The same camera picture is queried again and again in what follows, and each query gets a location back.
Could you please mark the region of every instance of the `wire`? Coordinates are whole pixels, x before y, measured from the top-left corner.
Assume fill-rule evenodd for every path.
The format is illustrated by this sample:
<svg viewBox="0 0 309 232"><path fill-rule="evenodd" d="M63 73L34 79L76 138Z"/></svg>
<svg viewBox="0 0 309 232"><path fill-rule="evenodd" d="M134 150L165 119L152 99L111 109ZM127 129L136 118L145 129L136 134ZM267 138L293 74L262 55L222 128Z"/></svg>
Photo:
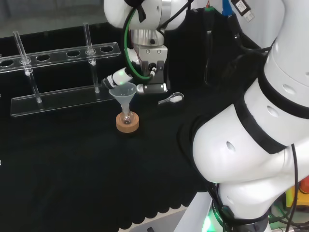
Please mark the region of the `wire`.
<svg viewBox="0 0 309 232"><path fill-rule="evenodd" d="M245 52L257 53L257 54L263 54L264 52L268 52L271 49L271 47L251 49L251 48L244 47L243 45L240 45L240 48Z"/></svg>
<svg viewBox="0 0 309 232"><path fill-rule="evenodd" d="M285 232L288 232L291 226L293 215L295 213L296 206L297 206L297 197L298 197L298 164L297 164L297 156L296 156L296 150L295 150L294 144L292 144L292 153L293 153L293 159L294 159L295 193L294 193L293 207L291 210L291 217L288 220L288 224L287 224Z"/></svg>
<svg viewBox="0 0 309 232"><path fill-rule="evenodd" d="M179 16L194 0L189 0L176 14L174 14L170 19L168 19L165 23L161 24L159 27L157 27L157 31L159 31L162 34L161 29L166 28L166 26L173 21L177 16Z"/></svg>
<svg viewBox="0 0 309 232"><path fill-rule="evenodd" d="M135 70L135 68L133 67L132 62L130 60L128 51L127 51L127 34L128 34L129 26L130 26L130 23L131 23L131 20L133 18L135 11L136 11L136 8L131 9L130 13L126 17L126 21L125 21L124 27L123 27L123 32L124 32L123 45L124 45L124 53L125 53L125 62L126 62L127 68L130 70L130 74L133 77L136 77L136 78L139 78L139 79L142 79L142 80L149 80L150 76L142 76Z"/></svg>

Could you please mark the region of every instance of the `blue cable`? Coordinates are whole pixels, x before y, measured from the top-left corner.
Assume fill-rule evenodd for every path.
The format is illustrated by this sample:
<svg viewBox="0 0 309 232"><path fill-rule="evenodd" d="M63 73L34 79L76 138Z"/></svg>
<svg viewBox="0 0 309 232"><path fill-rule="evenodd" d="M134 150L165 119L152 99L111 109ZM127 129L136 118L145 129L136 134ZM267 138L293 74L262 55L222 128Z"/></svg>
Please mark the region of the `blue cable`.
<svg viewBox="0 0 309 232"><path fill-rule="evenodd" d="M229 0L222 0L222 7L223 7L222 15L229 16L233 14L233 10Z"/></svg>

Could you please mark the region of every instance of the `black strap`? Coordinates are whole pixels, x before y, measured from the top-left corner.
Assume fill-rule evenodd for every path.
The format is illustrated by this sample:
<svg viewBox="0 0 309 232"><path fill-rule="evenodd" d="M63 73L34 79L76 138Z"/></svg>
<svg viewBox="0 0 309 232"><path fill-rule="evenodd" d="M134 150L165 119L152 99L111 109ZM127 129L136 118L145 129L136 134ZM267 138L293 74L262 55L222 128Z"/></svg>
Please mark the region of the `black strap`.
<svg viewBox="0 0 309 232"><path fill-rule="evenodd" d="M257 124L254 117L249 112L245 103L244 97L240 98L236 104L234 104L237 116L248 132L248 134L254 139L254 141L260 145L269 154L278 153L286 148L286 146L278 143L271 138L262 128Z"/></svg>
<svg viewBox="0 0 309 232"><path fill-rule="evenodd" d="M125 0L126 4L137 9L137 11L139 13L140 23L143 22L146 19L146 13L145 13L143 7L141 6L141 4L144 1L145 0Z"/></svg>
<svg viewBox="0 0 309 232"><path fill-rule="evenodd" d="M299 105L277 92L266 79L264 70L259 74L258 78L261 91L271 103L293 116L309 119L309 108Z"/></svg>

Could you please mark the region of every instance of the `green cable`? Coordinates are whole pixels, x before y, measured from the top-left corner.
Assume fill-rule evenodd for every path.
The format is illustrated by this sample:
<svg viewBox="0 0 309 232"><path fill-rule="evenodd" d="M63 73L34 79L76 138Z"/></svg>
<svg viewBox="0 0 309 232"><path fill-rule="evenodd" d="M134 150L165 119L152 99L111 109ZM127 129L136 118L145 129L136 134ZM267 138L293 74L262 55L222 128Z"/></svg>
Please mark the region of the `green cable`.
<svg viewBox="0 0 309 232"><path fill-rule="evenodd" d="M134 10L133 14L131 15L128 23L127 23L127 26L126 26L126 30L125 30L125 41L124 41L124 47L125 47L125 57L126 57L126 60L130 66L130 69L133 71L133 73L140 79L143 79L143 80L149 80L150 77L149 76L142 76L140 75L136 70L135 68L133 67L131 61L130 61L130 57L129 57L129 53L127 52L127 33L129 31L129 26L130 26L130 23L131 23L131 20L133 18L133 15L134 13L136 12L136 9Z"/></svg>

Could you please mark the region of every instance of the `gray floor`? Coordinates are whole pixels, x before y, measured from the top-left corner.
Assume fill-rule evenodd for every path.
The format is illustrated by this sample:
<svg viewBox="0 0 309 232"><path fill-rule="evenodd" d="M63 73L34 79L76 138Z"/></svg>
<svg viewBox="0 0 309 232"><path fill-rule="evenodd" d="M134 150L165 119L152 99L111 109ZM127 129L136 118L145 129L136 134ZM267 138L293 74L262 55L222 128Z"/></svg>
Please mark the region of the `gray floor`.
<svg viewBox="0 0 309 232"><path fill-rule="evenodd" d="M97 24L107 22L103 5L84 5L29 14L24 17L8 17L0 22L0 38L20 34L81 26L84 22Z"/></svg>

